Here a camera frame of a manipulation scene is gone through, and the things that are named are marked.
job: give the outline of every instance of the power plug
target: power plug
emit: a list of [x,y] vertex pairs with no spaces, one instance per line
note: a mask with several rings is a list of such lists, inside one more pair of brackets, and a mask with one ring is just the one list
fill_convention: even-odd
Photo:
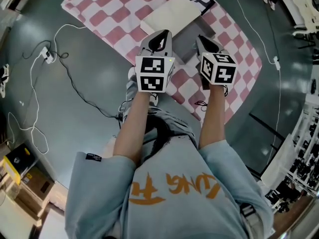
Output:
[[50,53],[50,51],[48,50],[47,47],[43,47],[43,49],[41,50],[41,55],[43,56],[44,60],[48,63],[51,64],[53,61],[53,56]]
[[277,68],[277,70],[280,70],[280,64],[279,64],[279,59],[277,56],[274,57],[274,62],[275,62],[275,66]]

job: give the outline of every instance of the light blue t-shirt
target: light blue t-shirt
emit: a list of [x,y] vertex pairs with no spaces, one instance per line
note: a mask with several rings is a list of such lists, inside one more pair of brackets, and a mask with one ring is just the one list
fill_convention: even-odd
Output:
[[71,239],[247,238],[239,205],[251,204],[268,235],[273,214],[261,189],[224,140],[198,151],[173,137],[140,167],[114,156],[78,153],[66,207]]

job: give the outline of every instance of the checkered mat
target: checkered mat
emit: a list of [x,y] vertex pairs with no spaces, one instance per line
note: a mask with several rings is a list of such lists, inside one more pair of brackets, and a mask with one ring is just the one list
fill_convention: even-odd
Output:
[[[64,0],[62,8],[135,65],[135,56],[141,41],[147,36],[140,29],[141,20],[166,1],[168,0]],[[246,35],[218,3],[203,18],[216,32],[215,40],[239,64],[235,85],[229,88],[226,99],[227,122],[253,88],[262,63]],[[166,92],[198,120],[203,121],[205,112],[195,102],[207,102],[209,91],[202,89],[196,68],[175,63],[174,74]]]

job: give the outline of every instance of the label tag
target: label tag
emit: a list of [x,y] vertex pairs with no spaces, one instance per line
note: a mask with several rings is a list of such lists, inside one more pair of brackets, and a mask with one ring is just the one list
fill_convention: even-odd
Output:
[[95,160],[95,161],[98,161],[98,162],[101,162],[102,158],[98,155],[95,155],[95,154],[91,154],[91,153],[88,153],[86,154],[86,158],[87,160]]

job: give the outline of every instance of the t-shirt sleeve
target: t-shirt sleeve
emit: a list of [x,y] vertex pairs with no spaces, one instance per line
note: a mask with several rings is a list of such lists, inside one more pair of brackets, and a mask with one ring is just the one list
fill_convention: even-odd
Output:
[[65,211],[65,230],[70,239],[97,239],[117,221],[135,164],[123,156],[87,160],[77,153]]
[[224,140],[204,147],[199,153],[236,202],[255,208],[263,222],[264,234],[268,235],[273,225],[273,213],[261,188],[235,150]]

